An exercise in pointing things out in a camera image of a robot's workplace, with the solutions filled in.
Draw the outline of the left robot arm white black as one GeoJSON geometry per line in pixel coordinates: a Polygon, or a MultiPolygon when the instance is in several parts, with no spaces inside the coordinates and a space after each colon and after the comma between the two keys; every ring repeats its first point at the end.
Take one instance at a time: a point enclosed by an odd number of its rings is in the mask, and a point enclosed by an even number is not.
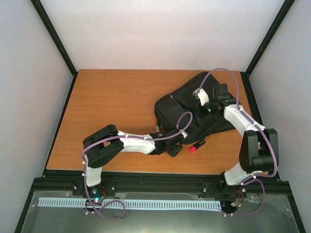
{"type": "Polygon", "coordinates": [[[184,129],[174,129],[164,136],[156,133],[145,135],[118,131],[115,125],[108,125],[83,140],[83,162],[86,166],[84,190],[97,195],[101,190],[102,167],[121,152],[138,152],[160,155],[175,144],[187,138],[184,129]]]}

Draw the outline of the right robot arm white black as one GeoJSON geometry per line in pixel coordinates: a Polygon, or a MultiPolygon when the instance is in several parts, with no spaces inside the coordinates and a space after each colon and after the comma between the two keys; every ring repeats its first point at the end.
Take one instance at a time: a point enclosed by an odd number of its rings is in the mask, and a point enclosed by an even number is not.
{"type": "Polygon", "coordinates": [[[224,117],[242,136],[239,162],[223,174],[226,185],[243,185],[259,176],[276,175],[278,164],[276,130],[267,129],[256,122],[228,92],[226,84],[214,85],[211,98],[201,87],[196,89],[193,95],[200,101],[200,106],[206,113],[224,117]]]}

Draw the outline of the pink highlighter marker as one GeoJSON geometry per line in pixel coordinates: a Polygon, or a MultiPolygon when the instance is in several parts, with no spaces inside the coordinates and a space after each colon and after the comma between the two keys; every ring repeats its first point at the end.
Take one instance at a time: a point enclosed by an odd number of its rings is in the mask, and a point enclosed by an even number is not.
{"type": "Polygon", "coordinates": [[[193,144],[191,147],[189,147],[189,152],[192,153],[194,151],[196,151],[197,149],[199,149],[201,146],[203,146],[206,143],[205,140],[200,140],[198,142],[196,142],[195,144],[193,144]]]}

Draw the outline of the black student backpack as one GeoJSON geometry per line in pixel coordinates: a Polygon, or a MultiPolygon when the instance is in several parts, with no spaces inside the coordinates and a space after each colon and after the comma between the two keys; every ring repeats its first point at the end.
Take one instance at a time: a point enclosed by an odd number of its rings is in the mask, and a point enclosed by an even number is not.
{"type": "Polygon", "coordinates": [[[155,117],[157,123],[162,126],[166,132],[176,128],[177,121],[185,112],[192,112],[193,119],[189,127],[185,130],[188,136],[182,141],[182,144],[191,144],[205,139],[207,136],[226,132],[235,129],[234,126],[222,116],[209,114],[200,119],[196,113],[196,107],[200,101],[195,98],[193,92],[199,88],[207,72],[201,72],[190,79],[175,91],[163,96],[155,103],[155,117]]]}

